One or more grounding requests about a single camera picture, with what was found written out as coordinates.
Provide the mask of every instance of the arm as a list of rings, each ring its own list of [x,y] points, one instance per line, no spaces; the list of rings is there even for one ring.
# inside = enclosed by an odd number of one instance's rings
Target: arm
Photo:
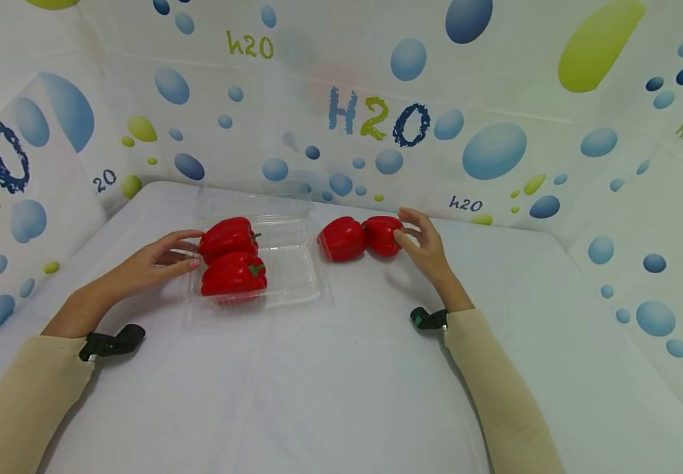
[[[181,230],[145,246],[116,269],[73,293],[40,336],[32,336],[0,379],[0,474],[35,473],[65,414],[94,370],[78,358],[86,336],[118,301],[188,273],[198,260],[171,249],[196,249]]]
[[[539,405],[512,361],[452,273],[431,221],[402,208],[400,219],[420,227],[405,228],[395,238],[431,281],[447,311],[445,344],[465,378],[476,404],[486,446],[496,474],[565,472]],[[407,238],[413,235],[420,246]]]

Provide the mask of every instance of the table surface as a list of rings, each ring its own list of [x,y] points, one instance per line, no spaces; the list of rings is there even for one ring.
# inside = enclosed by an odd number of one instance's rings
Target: table surface
[[[198,188],[153,183],[0,330],[0,376],[78,286],[190,228]],[[231,191],[216,191],[223,199]],[[321,224],[375,211],[314,205]],[[455,273],[535,394],[568,473],[683,472],[683,409],[557,242],[435,220]],[[331,268],[332,300],[213,314],[185,278],[126,300],[136,354],[101,361],[55,436],[46,473],[488,473],[477,417],[411,261]]]

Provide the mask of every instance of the clear plastic container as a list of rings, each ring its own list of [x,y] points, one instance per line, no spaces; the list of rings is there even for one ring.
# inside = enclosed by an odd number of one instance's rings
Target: clear plastic container
[[[275,307],[320,299],[328,289],[327,265],[317,235],[321,227],[310,218],[312,201],[302,183],[222,184],[200,188],[196,198],[197,228],[207,231],[235,216],[250,220],[258,236],[258,257],[265,263],[267,288],[250,292],[202,296],[207,265],[190,273],[188,291],[213,307],[263,305]]]

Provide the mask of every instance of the sleeve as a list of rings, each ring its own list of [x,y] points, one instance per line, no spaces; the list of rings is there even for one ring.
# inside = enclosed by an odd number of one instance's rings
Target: sleeve
[[[445,344],[476,405],[495,473],[565,473],[539,405],[483,313],[447,315]]]
[[[67,410],[94,369],[86,339],[32,336],[0,380],[0,474],[35,473]]]

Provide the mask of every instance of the red bell pepper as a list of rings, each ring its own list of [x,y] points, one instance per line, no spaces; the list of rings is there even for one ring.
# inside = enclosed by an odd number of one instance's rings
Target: red bell pepper
[[[341,217],[325,226],[317,236],[317,244],[331,261],[356,259],[365,251],[365,230],[350,217]]]
[[[399,253],[401,246],[393,238],[393,231],[402,228],[402,221],[389,215],[376,215],[362,223],[365,243],[377,255],[390,259]]]
[[[200,254],[207,265],[232,251],[246,251],[257,255],[256,238],[261,234],[252,232],[252,224],[247,218],[225,219],[212,226],[200,239]]]
[[[232,251],[214,261],[202,275],[202,296],[214,296],[267,288],[265,263],[247,251]],[[256,296],[233,298],[227,303],[243,303]]]

